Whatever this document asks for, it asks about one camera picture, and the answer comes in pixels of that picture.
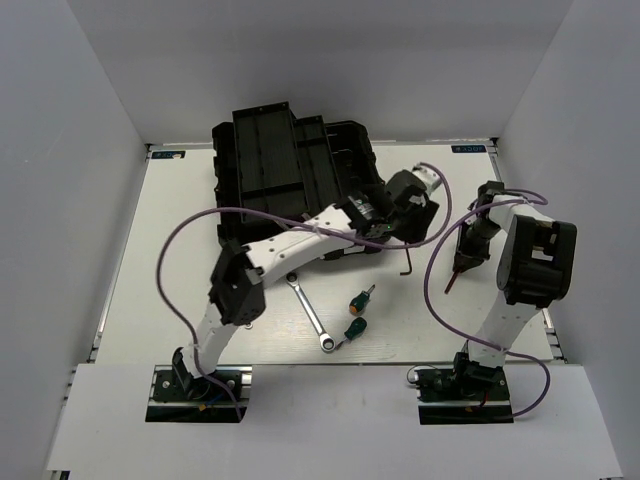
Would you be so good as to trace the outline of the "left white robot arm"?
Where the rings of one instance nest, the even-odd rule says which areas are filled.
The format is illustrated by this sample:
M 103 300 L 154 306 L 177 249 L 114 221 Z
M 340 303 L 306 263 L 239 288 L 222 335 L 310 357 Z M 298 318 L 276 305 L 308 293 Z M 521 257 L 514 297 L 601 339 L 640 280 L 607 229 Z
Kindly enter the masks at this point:
M 434 168 L 420 164 L 397 172 L 370 194 L 354 192 L 265 240 L 225 244 L 210 277 L 204 318 L 192 329 L 190 345 L 172 359 L 180 391 L 191 399 L 209 392 L 211 374 L 235 330 L 264 312 L 266 289 L 286 274 L 355 245 L 385 249 L 391 239 L 424 244 L 439 208 L 430 196 L 442 182 Z

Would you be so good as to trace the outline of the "large silver ratchet wrench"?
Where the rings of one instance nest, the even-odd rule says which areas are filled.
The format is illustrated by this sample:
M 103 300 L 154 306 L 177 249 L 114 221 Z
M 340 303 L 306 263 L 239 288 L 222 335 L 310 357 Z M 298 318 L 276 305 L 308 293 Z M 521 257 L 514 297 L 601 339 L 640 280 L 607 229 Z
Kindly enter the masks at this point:
M 320 348 L 325 353 L 331 353 L 335 349 L 335 340 L 333 337 L 326 331 L 323 324 L 321 323 L 317 313 L 315 312 L 313 306 L 311 305 L 308 297 L 306 296 L 304 290 L 302 289 L 298 275 L 296 272 L 289 272 L 286 275 L 286 282 L 291 287 L 293 292 L 295 293 L 299 303 L 301 304 L 304 312 L 306 313 L 309 321 L 311 322 L 312 327 L 314 328 L 318 338 Z

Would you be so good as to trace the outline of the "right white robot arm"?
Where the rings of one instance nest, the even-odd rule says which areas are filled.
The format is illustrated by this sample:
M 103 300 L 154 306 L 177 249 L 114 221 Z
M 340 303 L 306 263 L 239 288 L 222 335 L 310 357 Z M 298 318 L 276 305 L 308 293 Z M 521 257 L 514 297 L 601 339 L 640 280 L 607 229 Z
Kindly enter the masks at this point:
M 459 228 L 453 272 L 458 275 L 490 259 L 491 240 L 506 234 L 496 272 L 497 298 L 474 335 L 454 358 L 453 390 L 477 397 L 500 380 L 506 352 L 529 321 L 568 293 L 577 226 L 554 220 L 524 202 L 517 190 L 488 181 L 478 188 L 483 210 Z

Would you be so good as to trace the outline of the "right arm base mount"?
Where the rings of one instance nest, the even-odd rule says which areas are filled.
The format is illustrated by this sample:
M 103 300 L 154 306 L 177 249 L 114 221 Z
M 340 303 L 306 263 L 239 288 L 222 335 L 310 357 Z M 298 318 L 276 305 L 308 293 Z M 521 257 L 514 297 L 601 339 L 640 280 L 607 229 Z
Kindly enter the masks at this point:
M 514 421 L 504 369 L 481 366 L 465 352 L 458 352 L 449 368 L 414 366 L 407 371 L 406 379 L 417 391 L 423 426 Z

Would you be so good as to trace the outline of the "black plastic toolbox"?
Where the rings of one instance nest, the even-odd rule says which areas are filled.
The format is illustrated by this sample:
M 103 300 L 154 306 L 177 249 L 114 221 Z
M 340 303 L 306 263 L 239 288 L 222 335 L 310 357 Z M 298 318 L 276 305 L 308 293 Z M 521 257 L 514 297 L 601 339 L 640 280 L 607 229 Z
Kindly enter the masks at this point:
M 304 221 L 352 192 L 384 184 L 366 127 L 297 117 L 286 102 L 236 110 L 212 130 L 220 244 L 248 244 L 281 232 L 262 211 Z

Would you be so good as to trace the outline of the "green screwdriver orange cap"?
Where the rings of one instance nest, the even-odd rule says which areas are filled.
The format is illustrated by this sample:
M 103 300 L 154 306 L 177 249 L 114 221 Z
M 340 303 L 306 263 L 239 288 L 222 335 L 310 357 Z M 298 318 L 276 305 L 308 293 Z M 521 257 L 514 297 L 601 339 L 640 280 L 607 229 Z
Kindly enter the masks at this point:
M 368 305 L 371 297 L 371 293 L 374 291 L 375 286 L 371 285 L 367 290 L 362 290 L 356 295 L 349 303 L 349 311 L 353 315 L 358 315 L 363 312 Z

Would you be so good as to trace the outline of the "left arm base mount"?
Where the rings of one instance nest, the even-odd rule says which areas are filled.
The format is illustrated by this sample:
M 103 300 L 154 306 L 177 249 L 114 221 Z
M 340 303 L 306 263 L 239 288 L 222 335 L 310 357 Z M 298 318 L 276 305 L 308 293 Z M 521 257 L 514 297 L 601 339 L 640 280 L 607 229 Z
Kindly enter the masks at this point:
M 237 424 L 249 403 L 251 367 L 223 366 L 211 373 L 225 387 L 188 376 L 183 367 L 156 365 L 147 423 Z

